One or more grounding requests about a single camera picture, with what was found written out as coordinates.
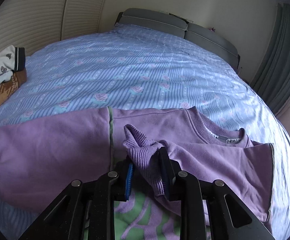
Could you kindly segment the purple sweatshirt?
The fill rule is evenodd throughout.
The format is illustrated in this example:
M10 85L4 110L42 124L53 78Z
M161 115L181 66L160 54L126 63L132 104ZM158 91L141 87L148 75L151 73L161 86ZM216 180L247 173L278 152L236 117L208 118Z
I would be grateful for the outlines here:
M110 107L0 127L0 230L17 239L74 179L96 180L130 156L135 190L116 207L117 239L178 239L180 204L168 202L156 149L198 179L223 180L271 229L272 144L219 127L195 107Z

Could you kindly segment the teal curtain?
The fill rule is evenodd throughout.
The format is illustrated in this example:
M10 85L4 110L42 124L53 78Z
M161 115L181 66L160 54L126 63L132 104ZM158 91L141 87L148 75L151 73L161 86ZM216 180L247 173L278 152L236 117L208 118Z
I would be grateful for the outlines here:
M251 82L274 115L290 106L290 5L278 4L272 36Z

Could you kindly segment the white patterned garment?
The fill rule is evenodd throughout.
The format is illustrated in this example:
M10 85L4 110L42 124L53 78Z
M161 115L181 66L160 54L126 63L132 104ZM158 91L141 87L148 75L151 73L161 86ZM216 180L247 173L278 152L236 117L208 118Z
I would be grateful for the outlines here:
M8 46L0 52L0 84L8 82L14 73L25 69L24 47Z

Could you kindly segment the brown plaid garment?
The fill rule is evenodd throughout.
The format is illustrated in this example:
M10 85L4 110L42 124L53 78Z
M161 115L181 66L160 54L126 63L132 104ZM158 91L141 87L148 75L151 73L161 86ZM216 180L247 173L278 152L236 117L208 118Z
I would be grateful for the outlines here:
M27 81L26 69L16 72L11 79L0 83L0 106Z

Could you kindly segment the grey padded headboard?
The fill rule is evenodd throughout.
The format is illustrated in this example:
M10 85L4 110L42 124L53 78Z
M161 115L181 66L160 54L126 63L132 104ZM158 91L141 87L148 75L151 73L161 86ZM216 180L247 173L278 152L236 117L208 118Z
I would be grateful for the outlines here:
M129 8L118 14L116 23L139 25L183 38L218 55L236 72L239 70L240 55L230 41L210 29L179 16L147 9Z

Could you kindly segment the cream louvered wardrobe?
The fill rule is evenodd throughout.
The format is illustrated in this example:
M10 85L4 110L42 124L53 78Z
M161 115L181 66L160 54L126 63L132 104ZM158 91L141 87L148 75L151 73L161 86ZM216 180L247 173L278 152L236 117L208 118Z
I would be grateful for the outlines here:
M14 45L27 55L48 44L96 33L105 0L4 0L0 51Z

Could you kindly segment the blue floral bed sheet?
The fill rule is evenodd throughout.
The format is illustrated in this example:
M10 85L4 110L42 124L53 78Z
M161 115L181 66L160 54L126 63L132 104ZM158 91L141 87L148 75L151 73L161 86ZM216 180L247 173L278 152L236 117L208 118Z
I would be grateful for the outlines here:
M264 101L214 53L136 25L56 42L26 59L27 81L2 106L0 127L110 107L195 107L219 127L274 148L275 239L290 237L290 138Z

